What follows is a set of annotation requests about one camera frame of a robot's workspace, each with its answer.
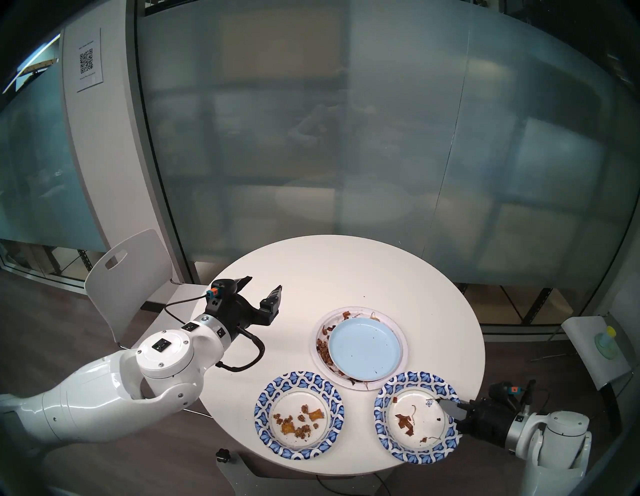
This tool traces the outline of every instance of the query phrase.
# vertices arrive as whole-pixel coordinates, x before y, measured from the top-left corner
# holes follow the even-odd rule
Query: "qr code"
[[[80,74],[91,69],[93,69],[93,49],[89,48],[80,54]]]

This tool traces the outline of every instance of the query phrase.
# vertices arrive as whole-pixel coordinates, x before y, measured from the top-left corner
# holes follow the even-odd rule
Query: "paper plate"
[[[460,402],[446,381],[428,372],[403,372],[378,392],[374,425],[380,443],[391,455],[408,463],[434,463],[457,448],[462,434],[453,417],[441,409],[438,398]],[[396,415],[408,417],[413,435],[408,435],[406,424],[399,425],[401,419]]]
[[[368,317],[356,317],[333,329],[329,354],[338,369],[349,377],[377,381],[396,370],[402,350],[387,325]]]
[[[309,412],[320,410],[324,417],[310,420],[302,412],[303,405],[307,405]],[[293,417],[295,428],[308,425],[310,436],[283,434],[274,415],[281,419]],[[267,384],[255,404],[253,417],[260,440],[275,454],[288,460],[309,460],[336,442],[344,423],[344,405],[335,386],[319,374],[288,372]]]
[[[378,379],[375,381],[363,381],[354,378],[350,378],[335,366],[335,364],[329,365],[327,364],[318,353],[319,345],[329,344],[331,334],[333,331],[340,325],[341,322],[345,321],[345,314],[348,312],[349,318],[357,319],[357,318],[369,318],[372,320],[378,320],[387,326],[391,332],[393,332],[394,336],[398,340],[400,345],[400,361],[397,367],[391,371],[388,375],[382,377],[382,379]],[[309,353],[311,353],[311,357],[314,359],[314,362],[320,373],[329,378],[329,380],[336,384],[339,387],[346,387],[348,389],[355,389],[357,391],[377,391],[380,389],[387,380],[391,377],[395,376],[397,373],[406,369],[406,363],[409,357],[409,347],[406,342],[406,338],[400,327],[387,315],[373,310],[372,308],[366,307],[342,307],[336,308],[331,312],[323,315],[320,320],[314,326],[313,332],[309,336]]]

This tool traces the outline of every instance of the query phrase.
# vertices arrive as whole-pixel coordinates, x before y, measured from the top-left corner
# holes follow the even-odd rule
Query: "floor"
[[[481,324],[518,325],[536,301],[541,287],[468,284],[465,298]],[[571,317],[573,308],[553,289],[532,324],[557,324]]]
[[[140,311],[123,339],[134,342],[156,314]],[[71,372],[116,351],[109,328],[85,296],[49,287],[0,270],[0,393],[31,396],[53,387]],[[600,394],[580,358],[530,359],[572,351],[568,341],[486,343],[488,385],[536,378],[550,391],[547,409],[594,416],[592,465],[612,442]],[[546,393],[538,392],[533,410]],[[197,402],[194,409],[205,412]],[[212,419],[180,412],[133,435],[107,444],[76,444],[49,453],[38,467],[47,484],[79,495],[233,495],[215,465],[221,448],[243,454],[260,476],[308,478],[246,451]],[[394,496],[447,490],[507,496],[517,494],[524,463],[496,446],[464,437],[448,458],[429,466],[405,464],[387,479]],[[385,494],[384,488],[378,496]]]

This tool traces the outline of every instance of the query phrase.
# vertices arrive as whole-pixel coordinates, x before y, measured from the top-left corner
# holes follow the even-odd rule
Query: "chair handle hole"
[[[104,264],[105,267],[107,267],[107,270],[111,270],[113,269],[116,265],[118,265],[120,262],[122,262],[124,260],[124,257],[127,256],[127,251],[126,250],[120,250],[118,253],[116,253],[114,256],[112,256],[109,260],[107,260]]]

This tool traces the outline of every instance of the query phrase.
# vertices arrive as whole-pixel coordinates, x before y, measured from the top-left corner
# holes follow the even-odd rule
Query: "paper sign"
[[[102,82],[102,61],[100,60],[100,28],[82,38],[76,51],[77,91],[81,92]]]

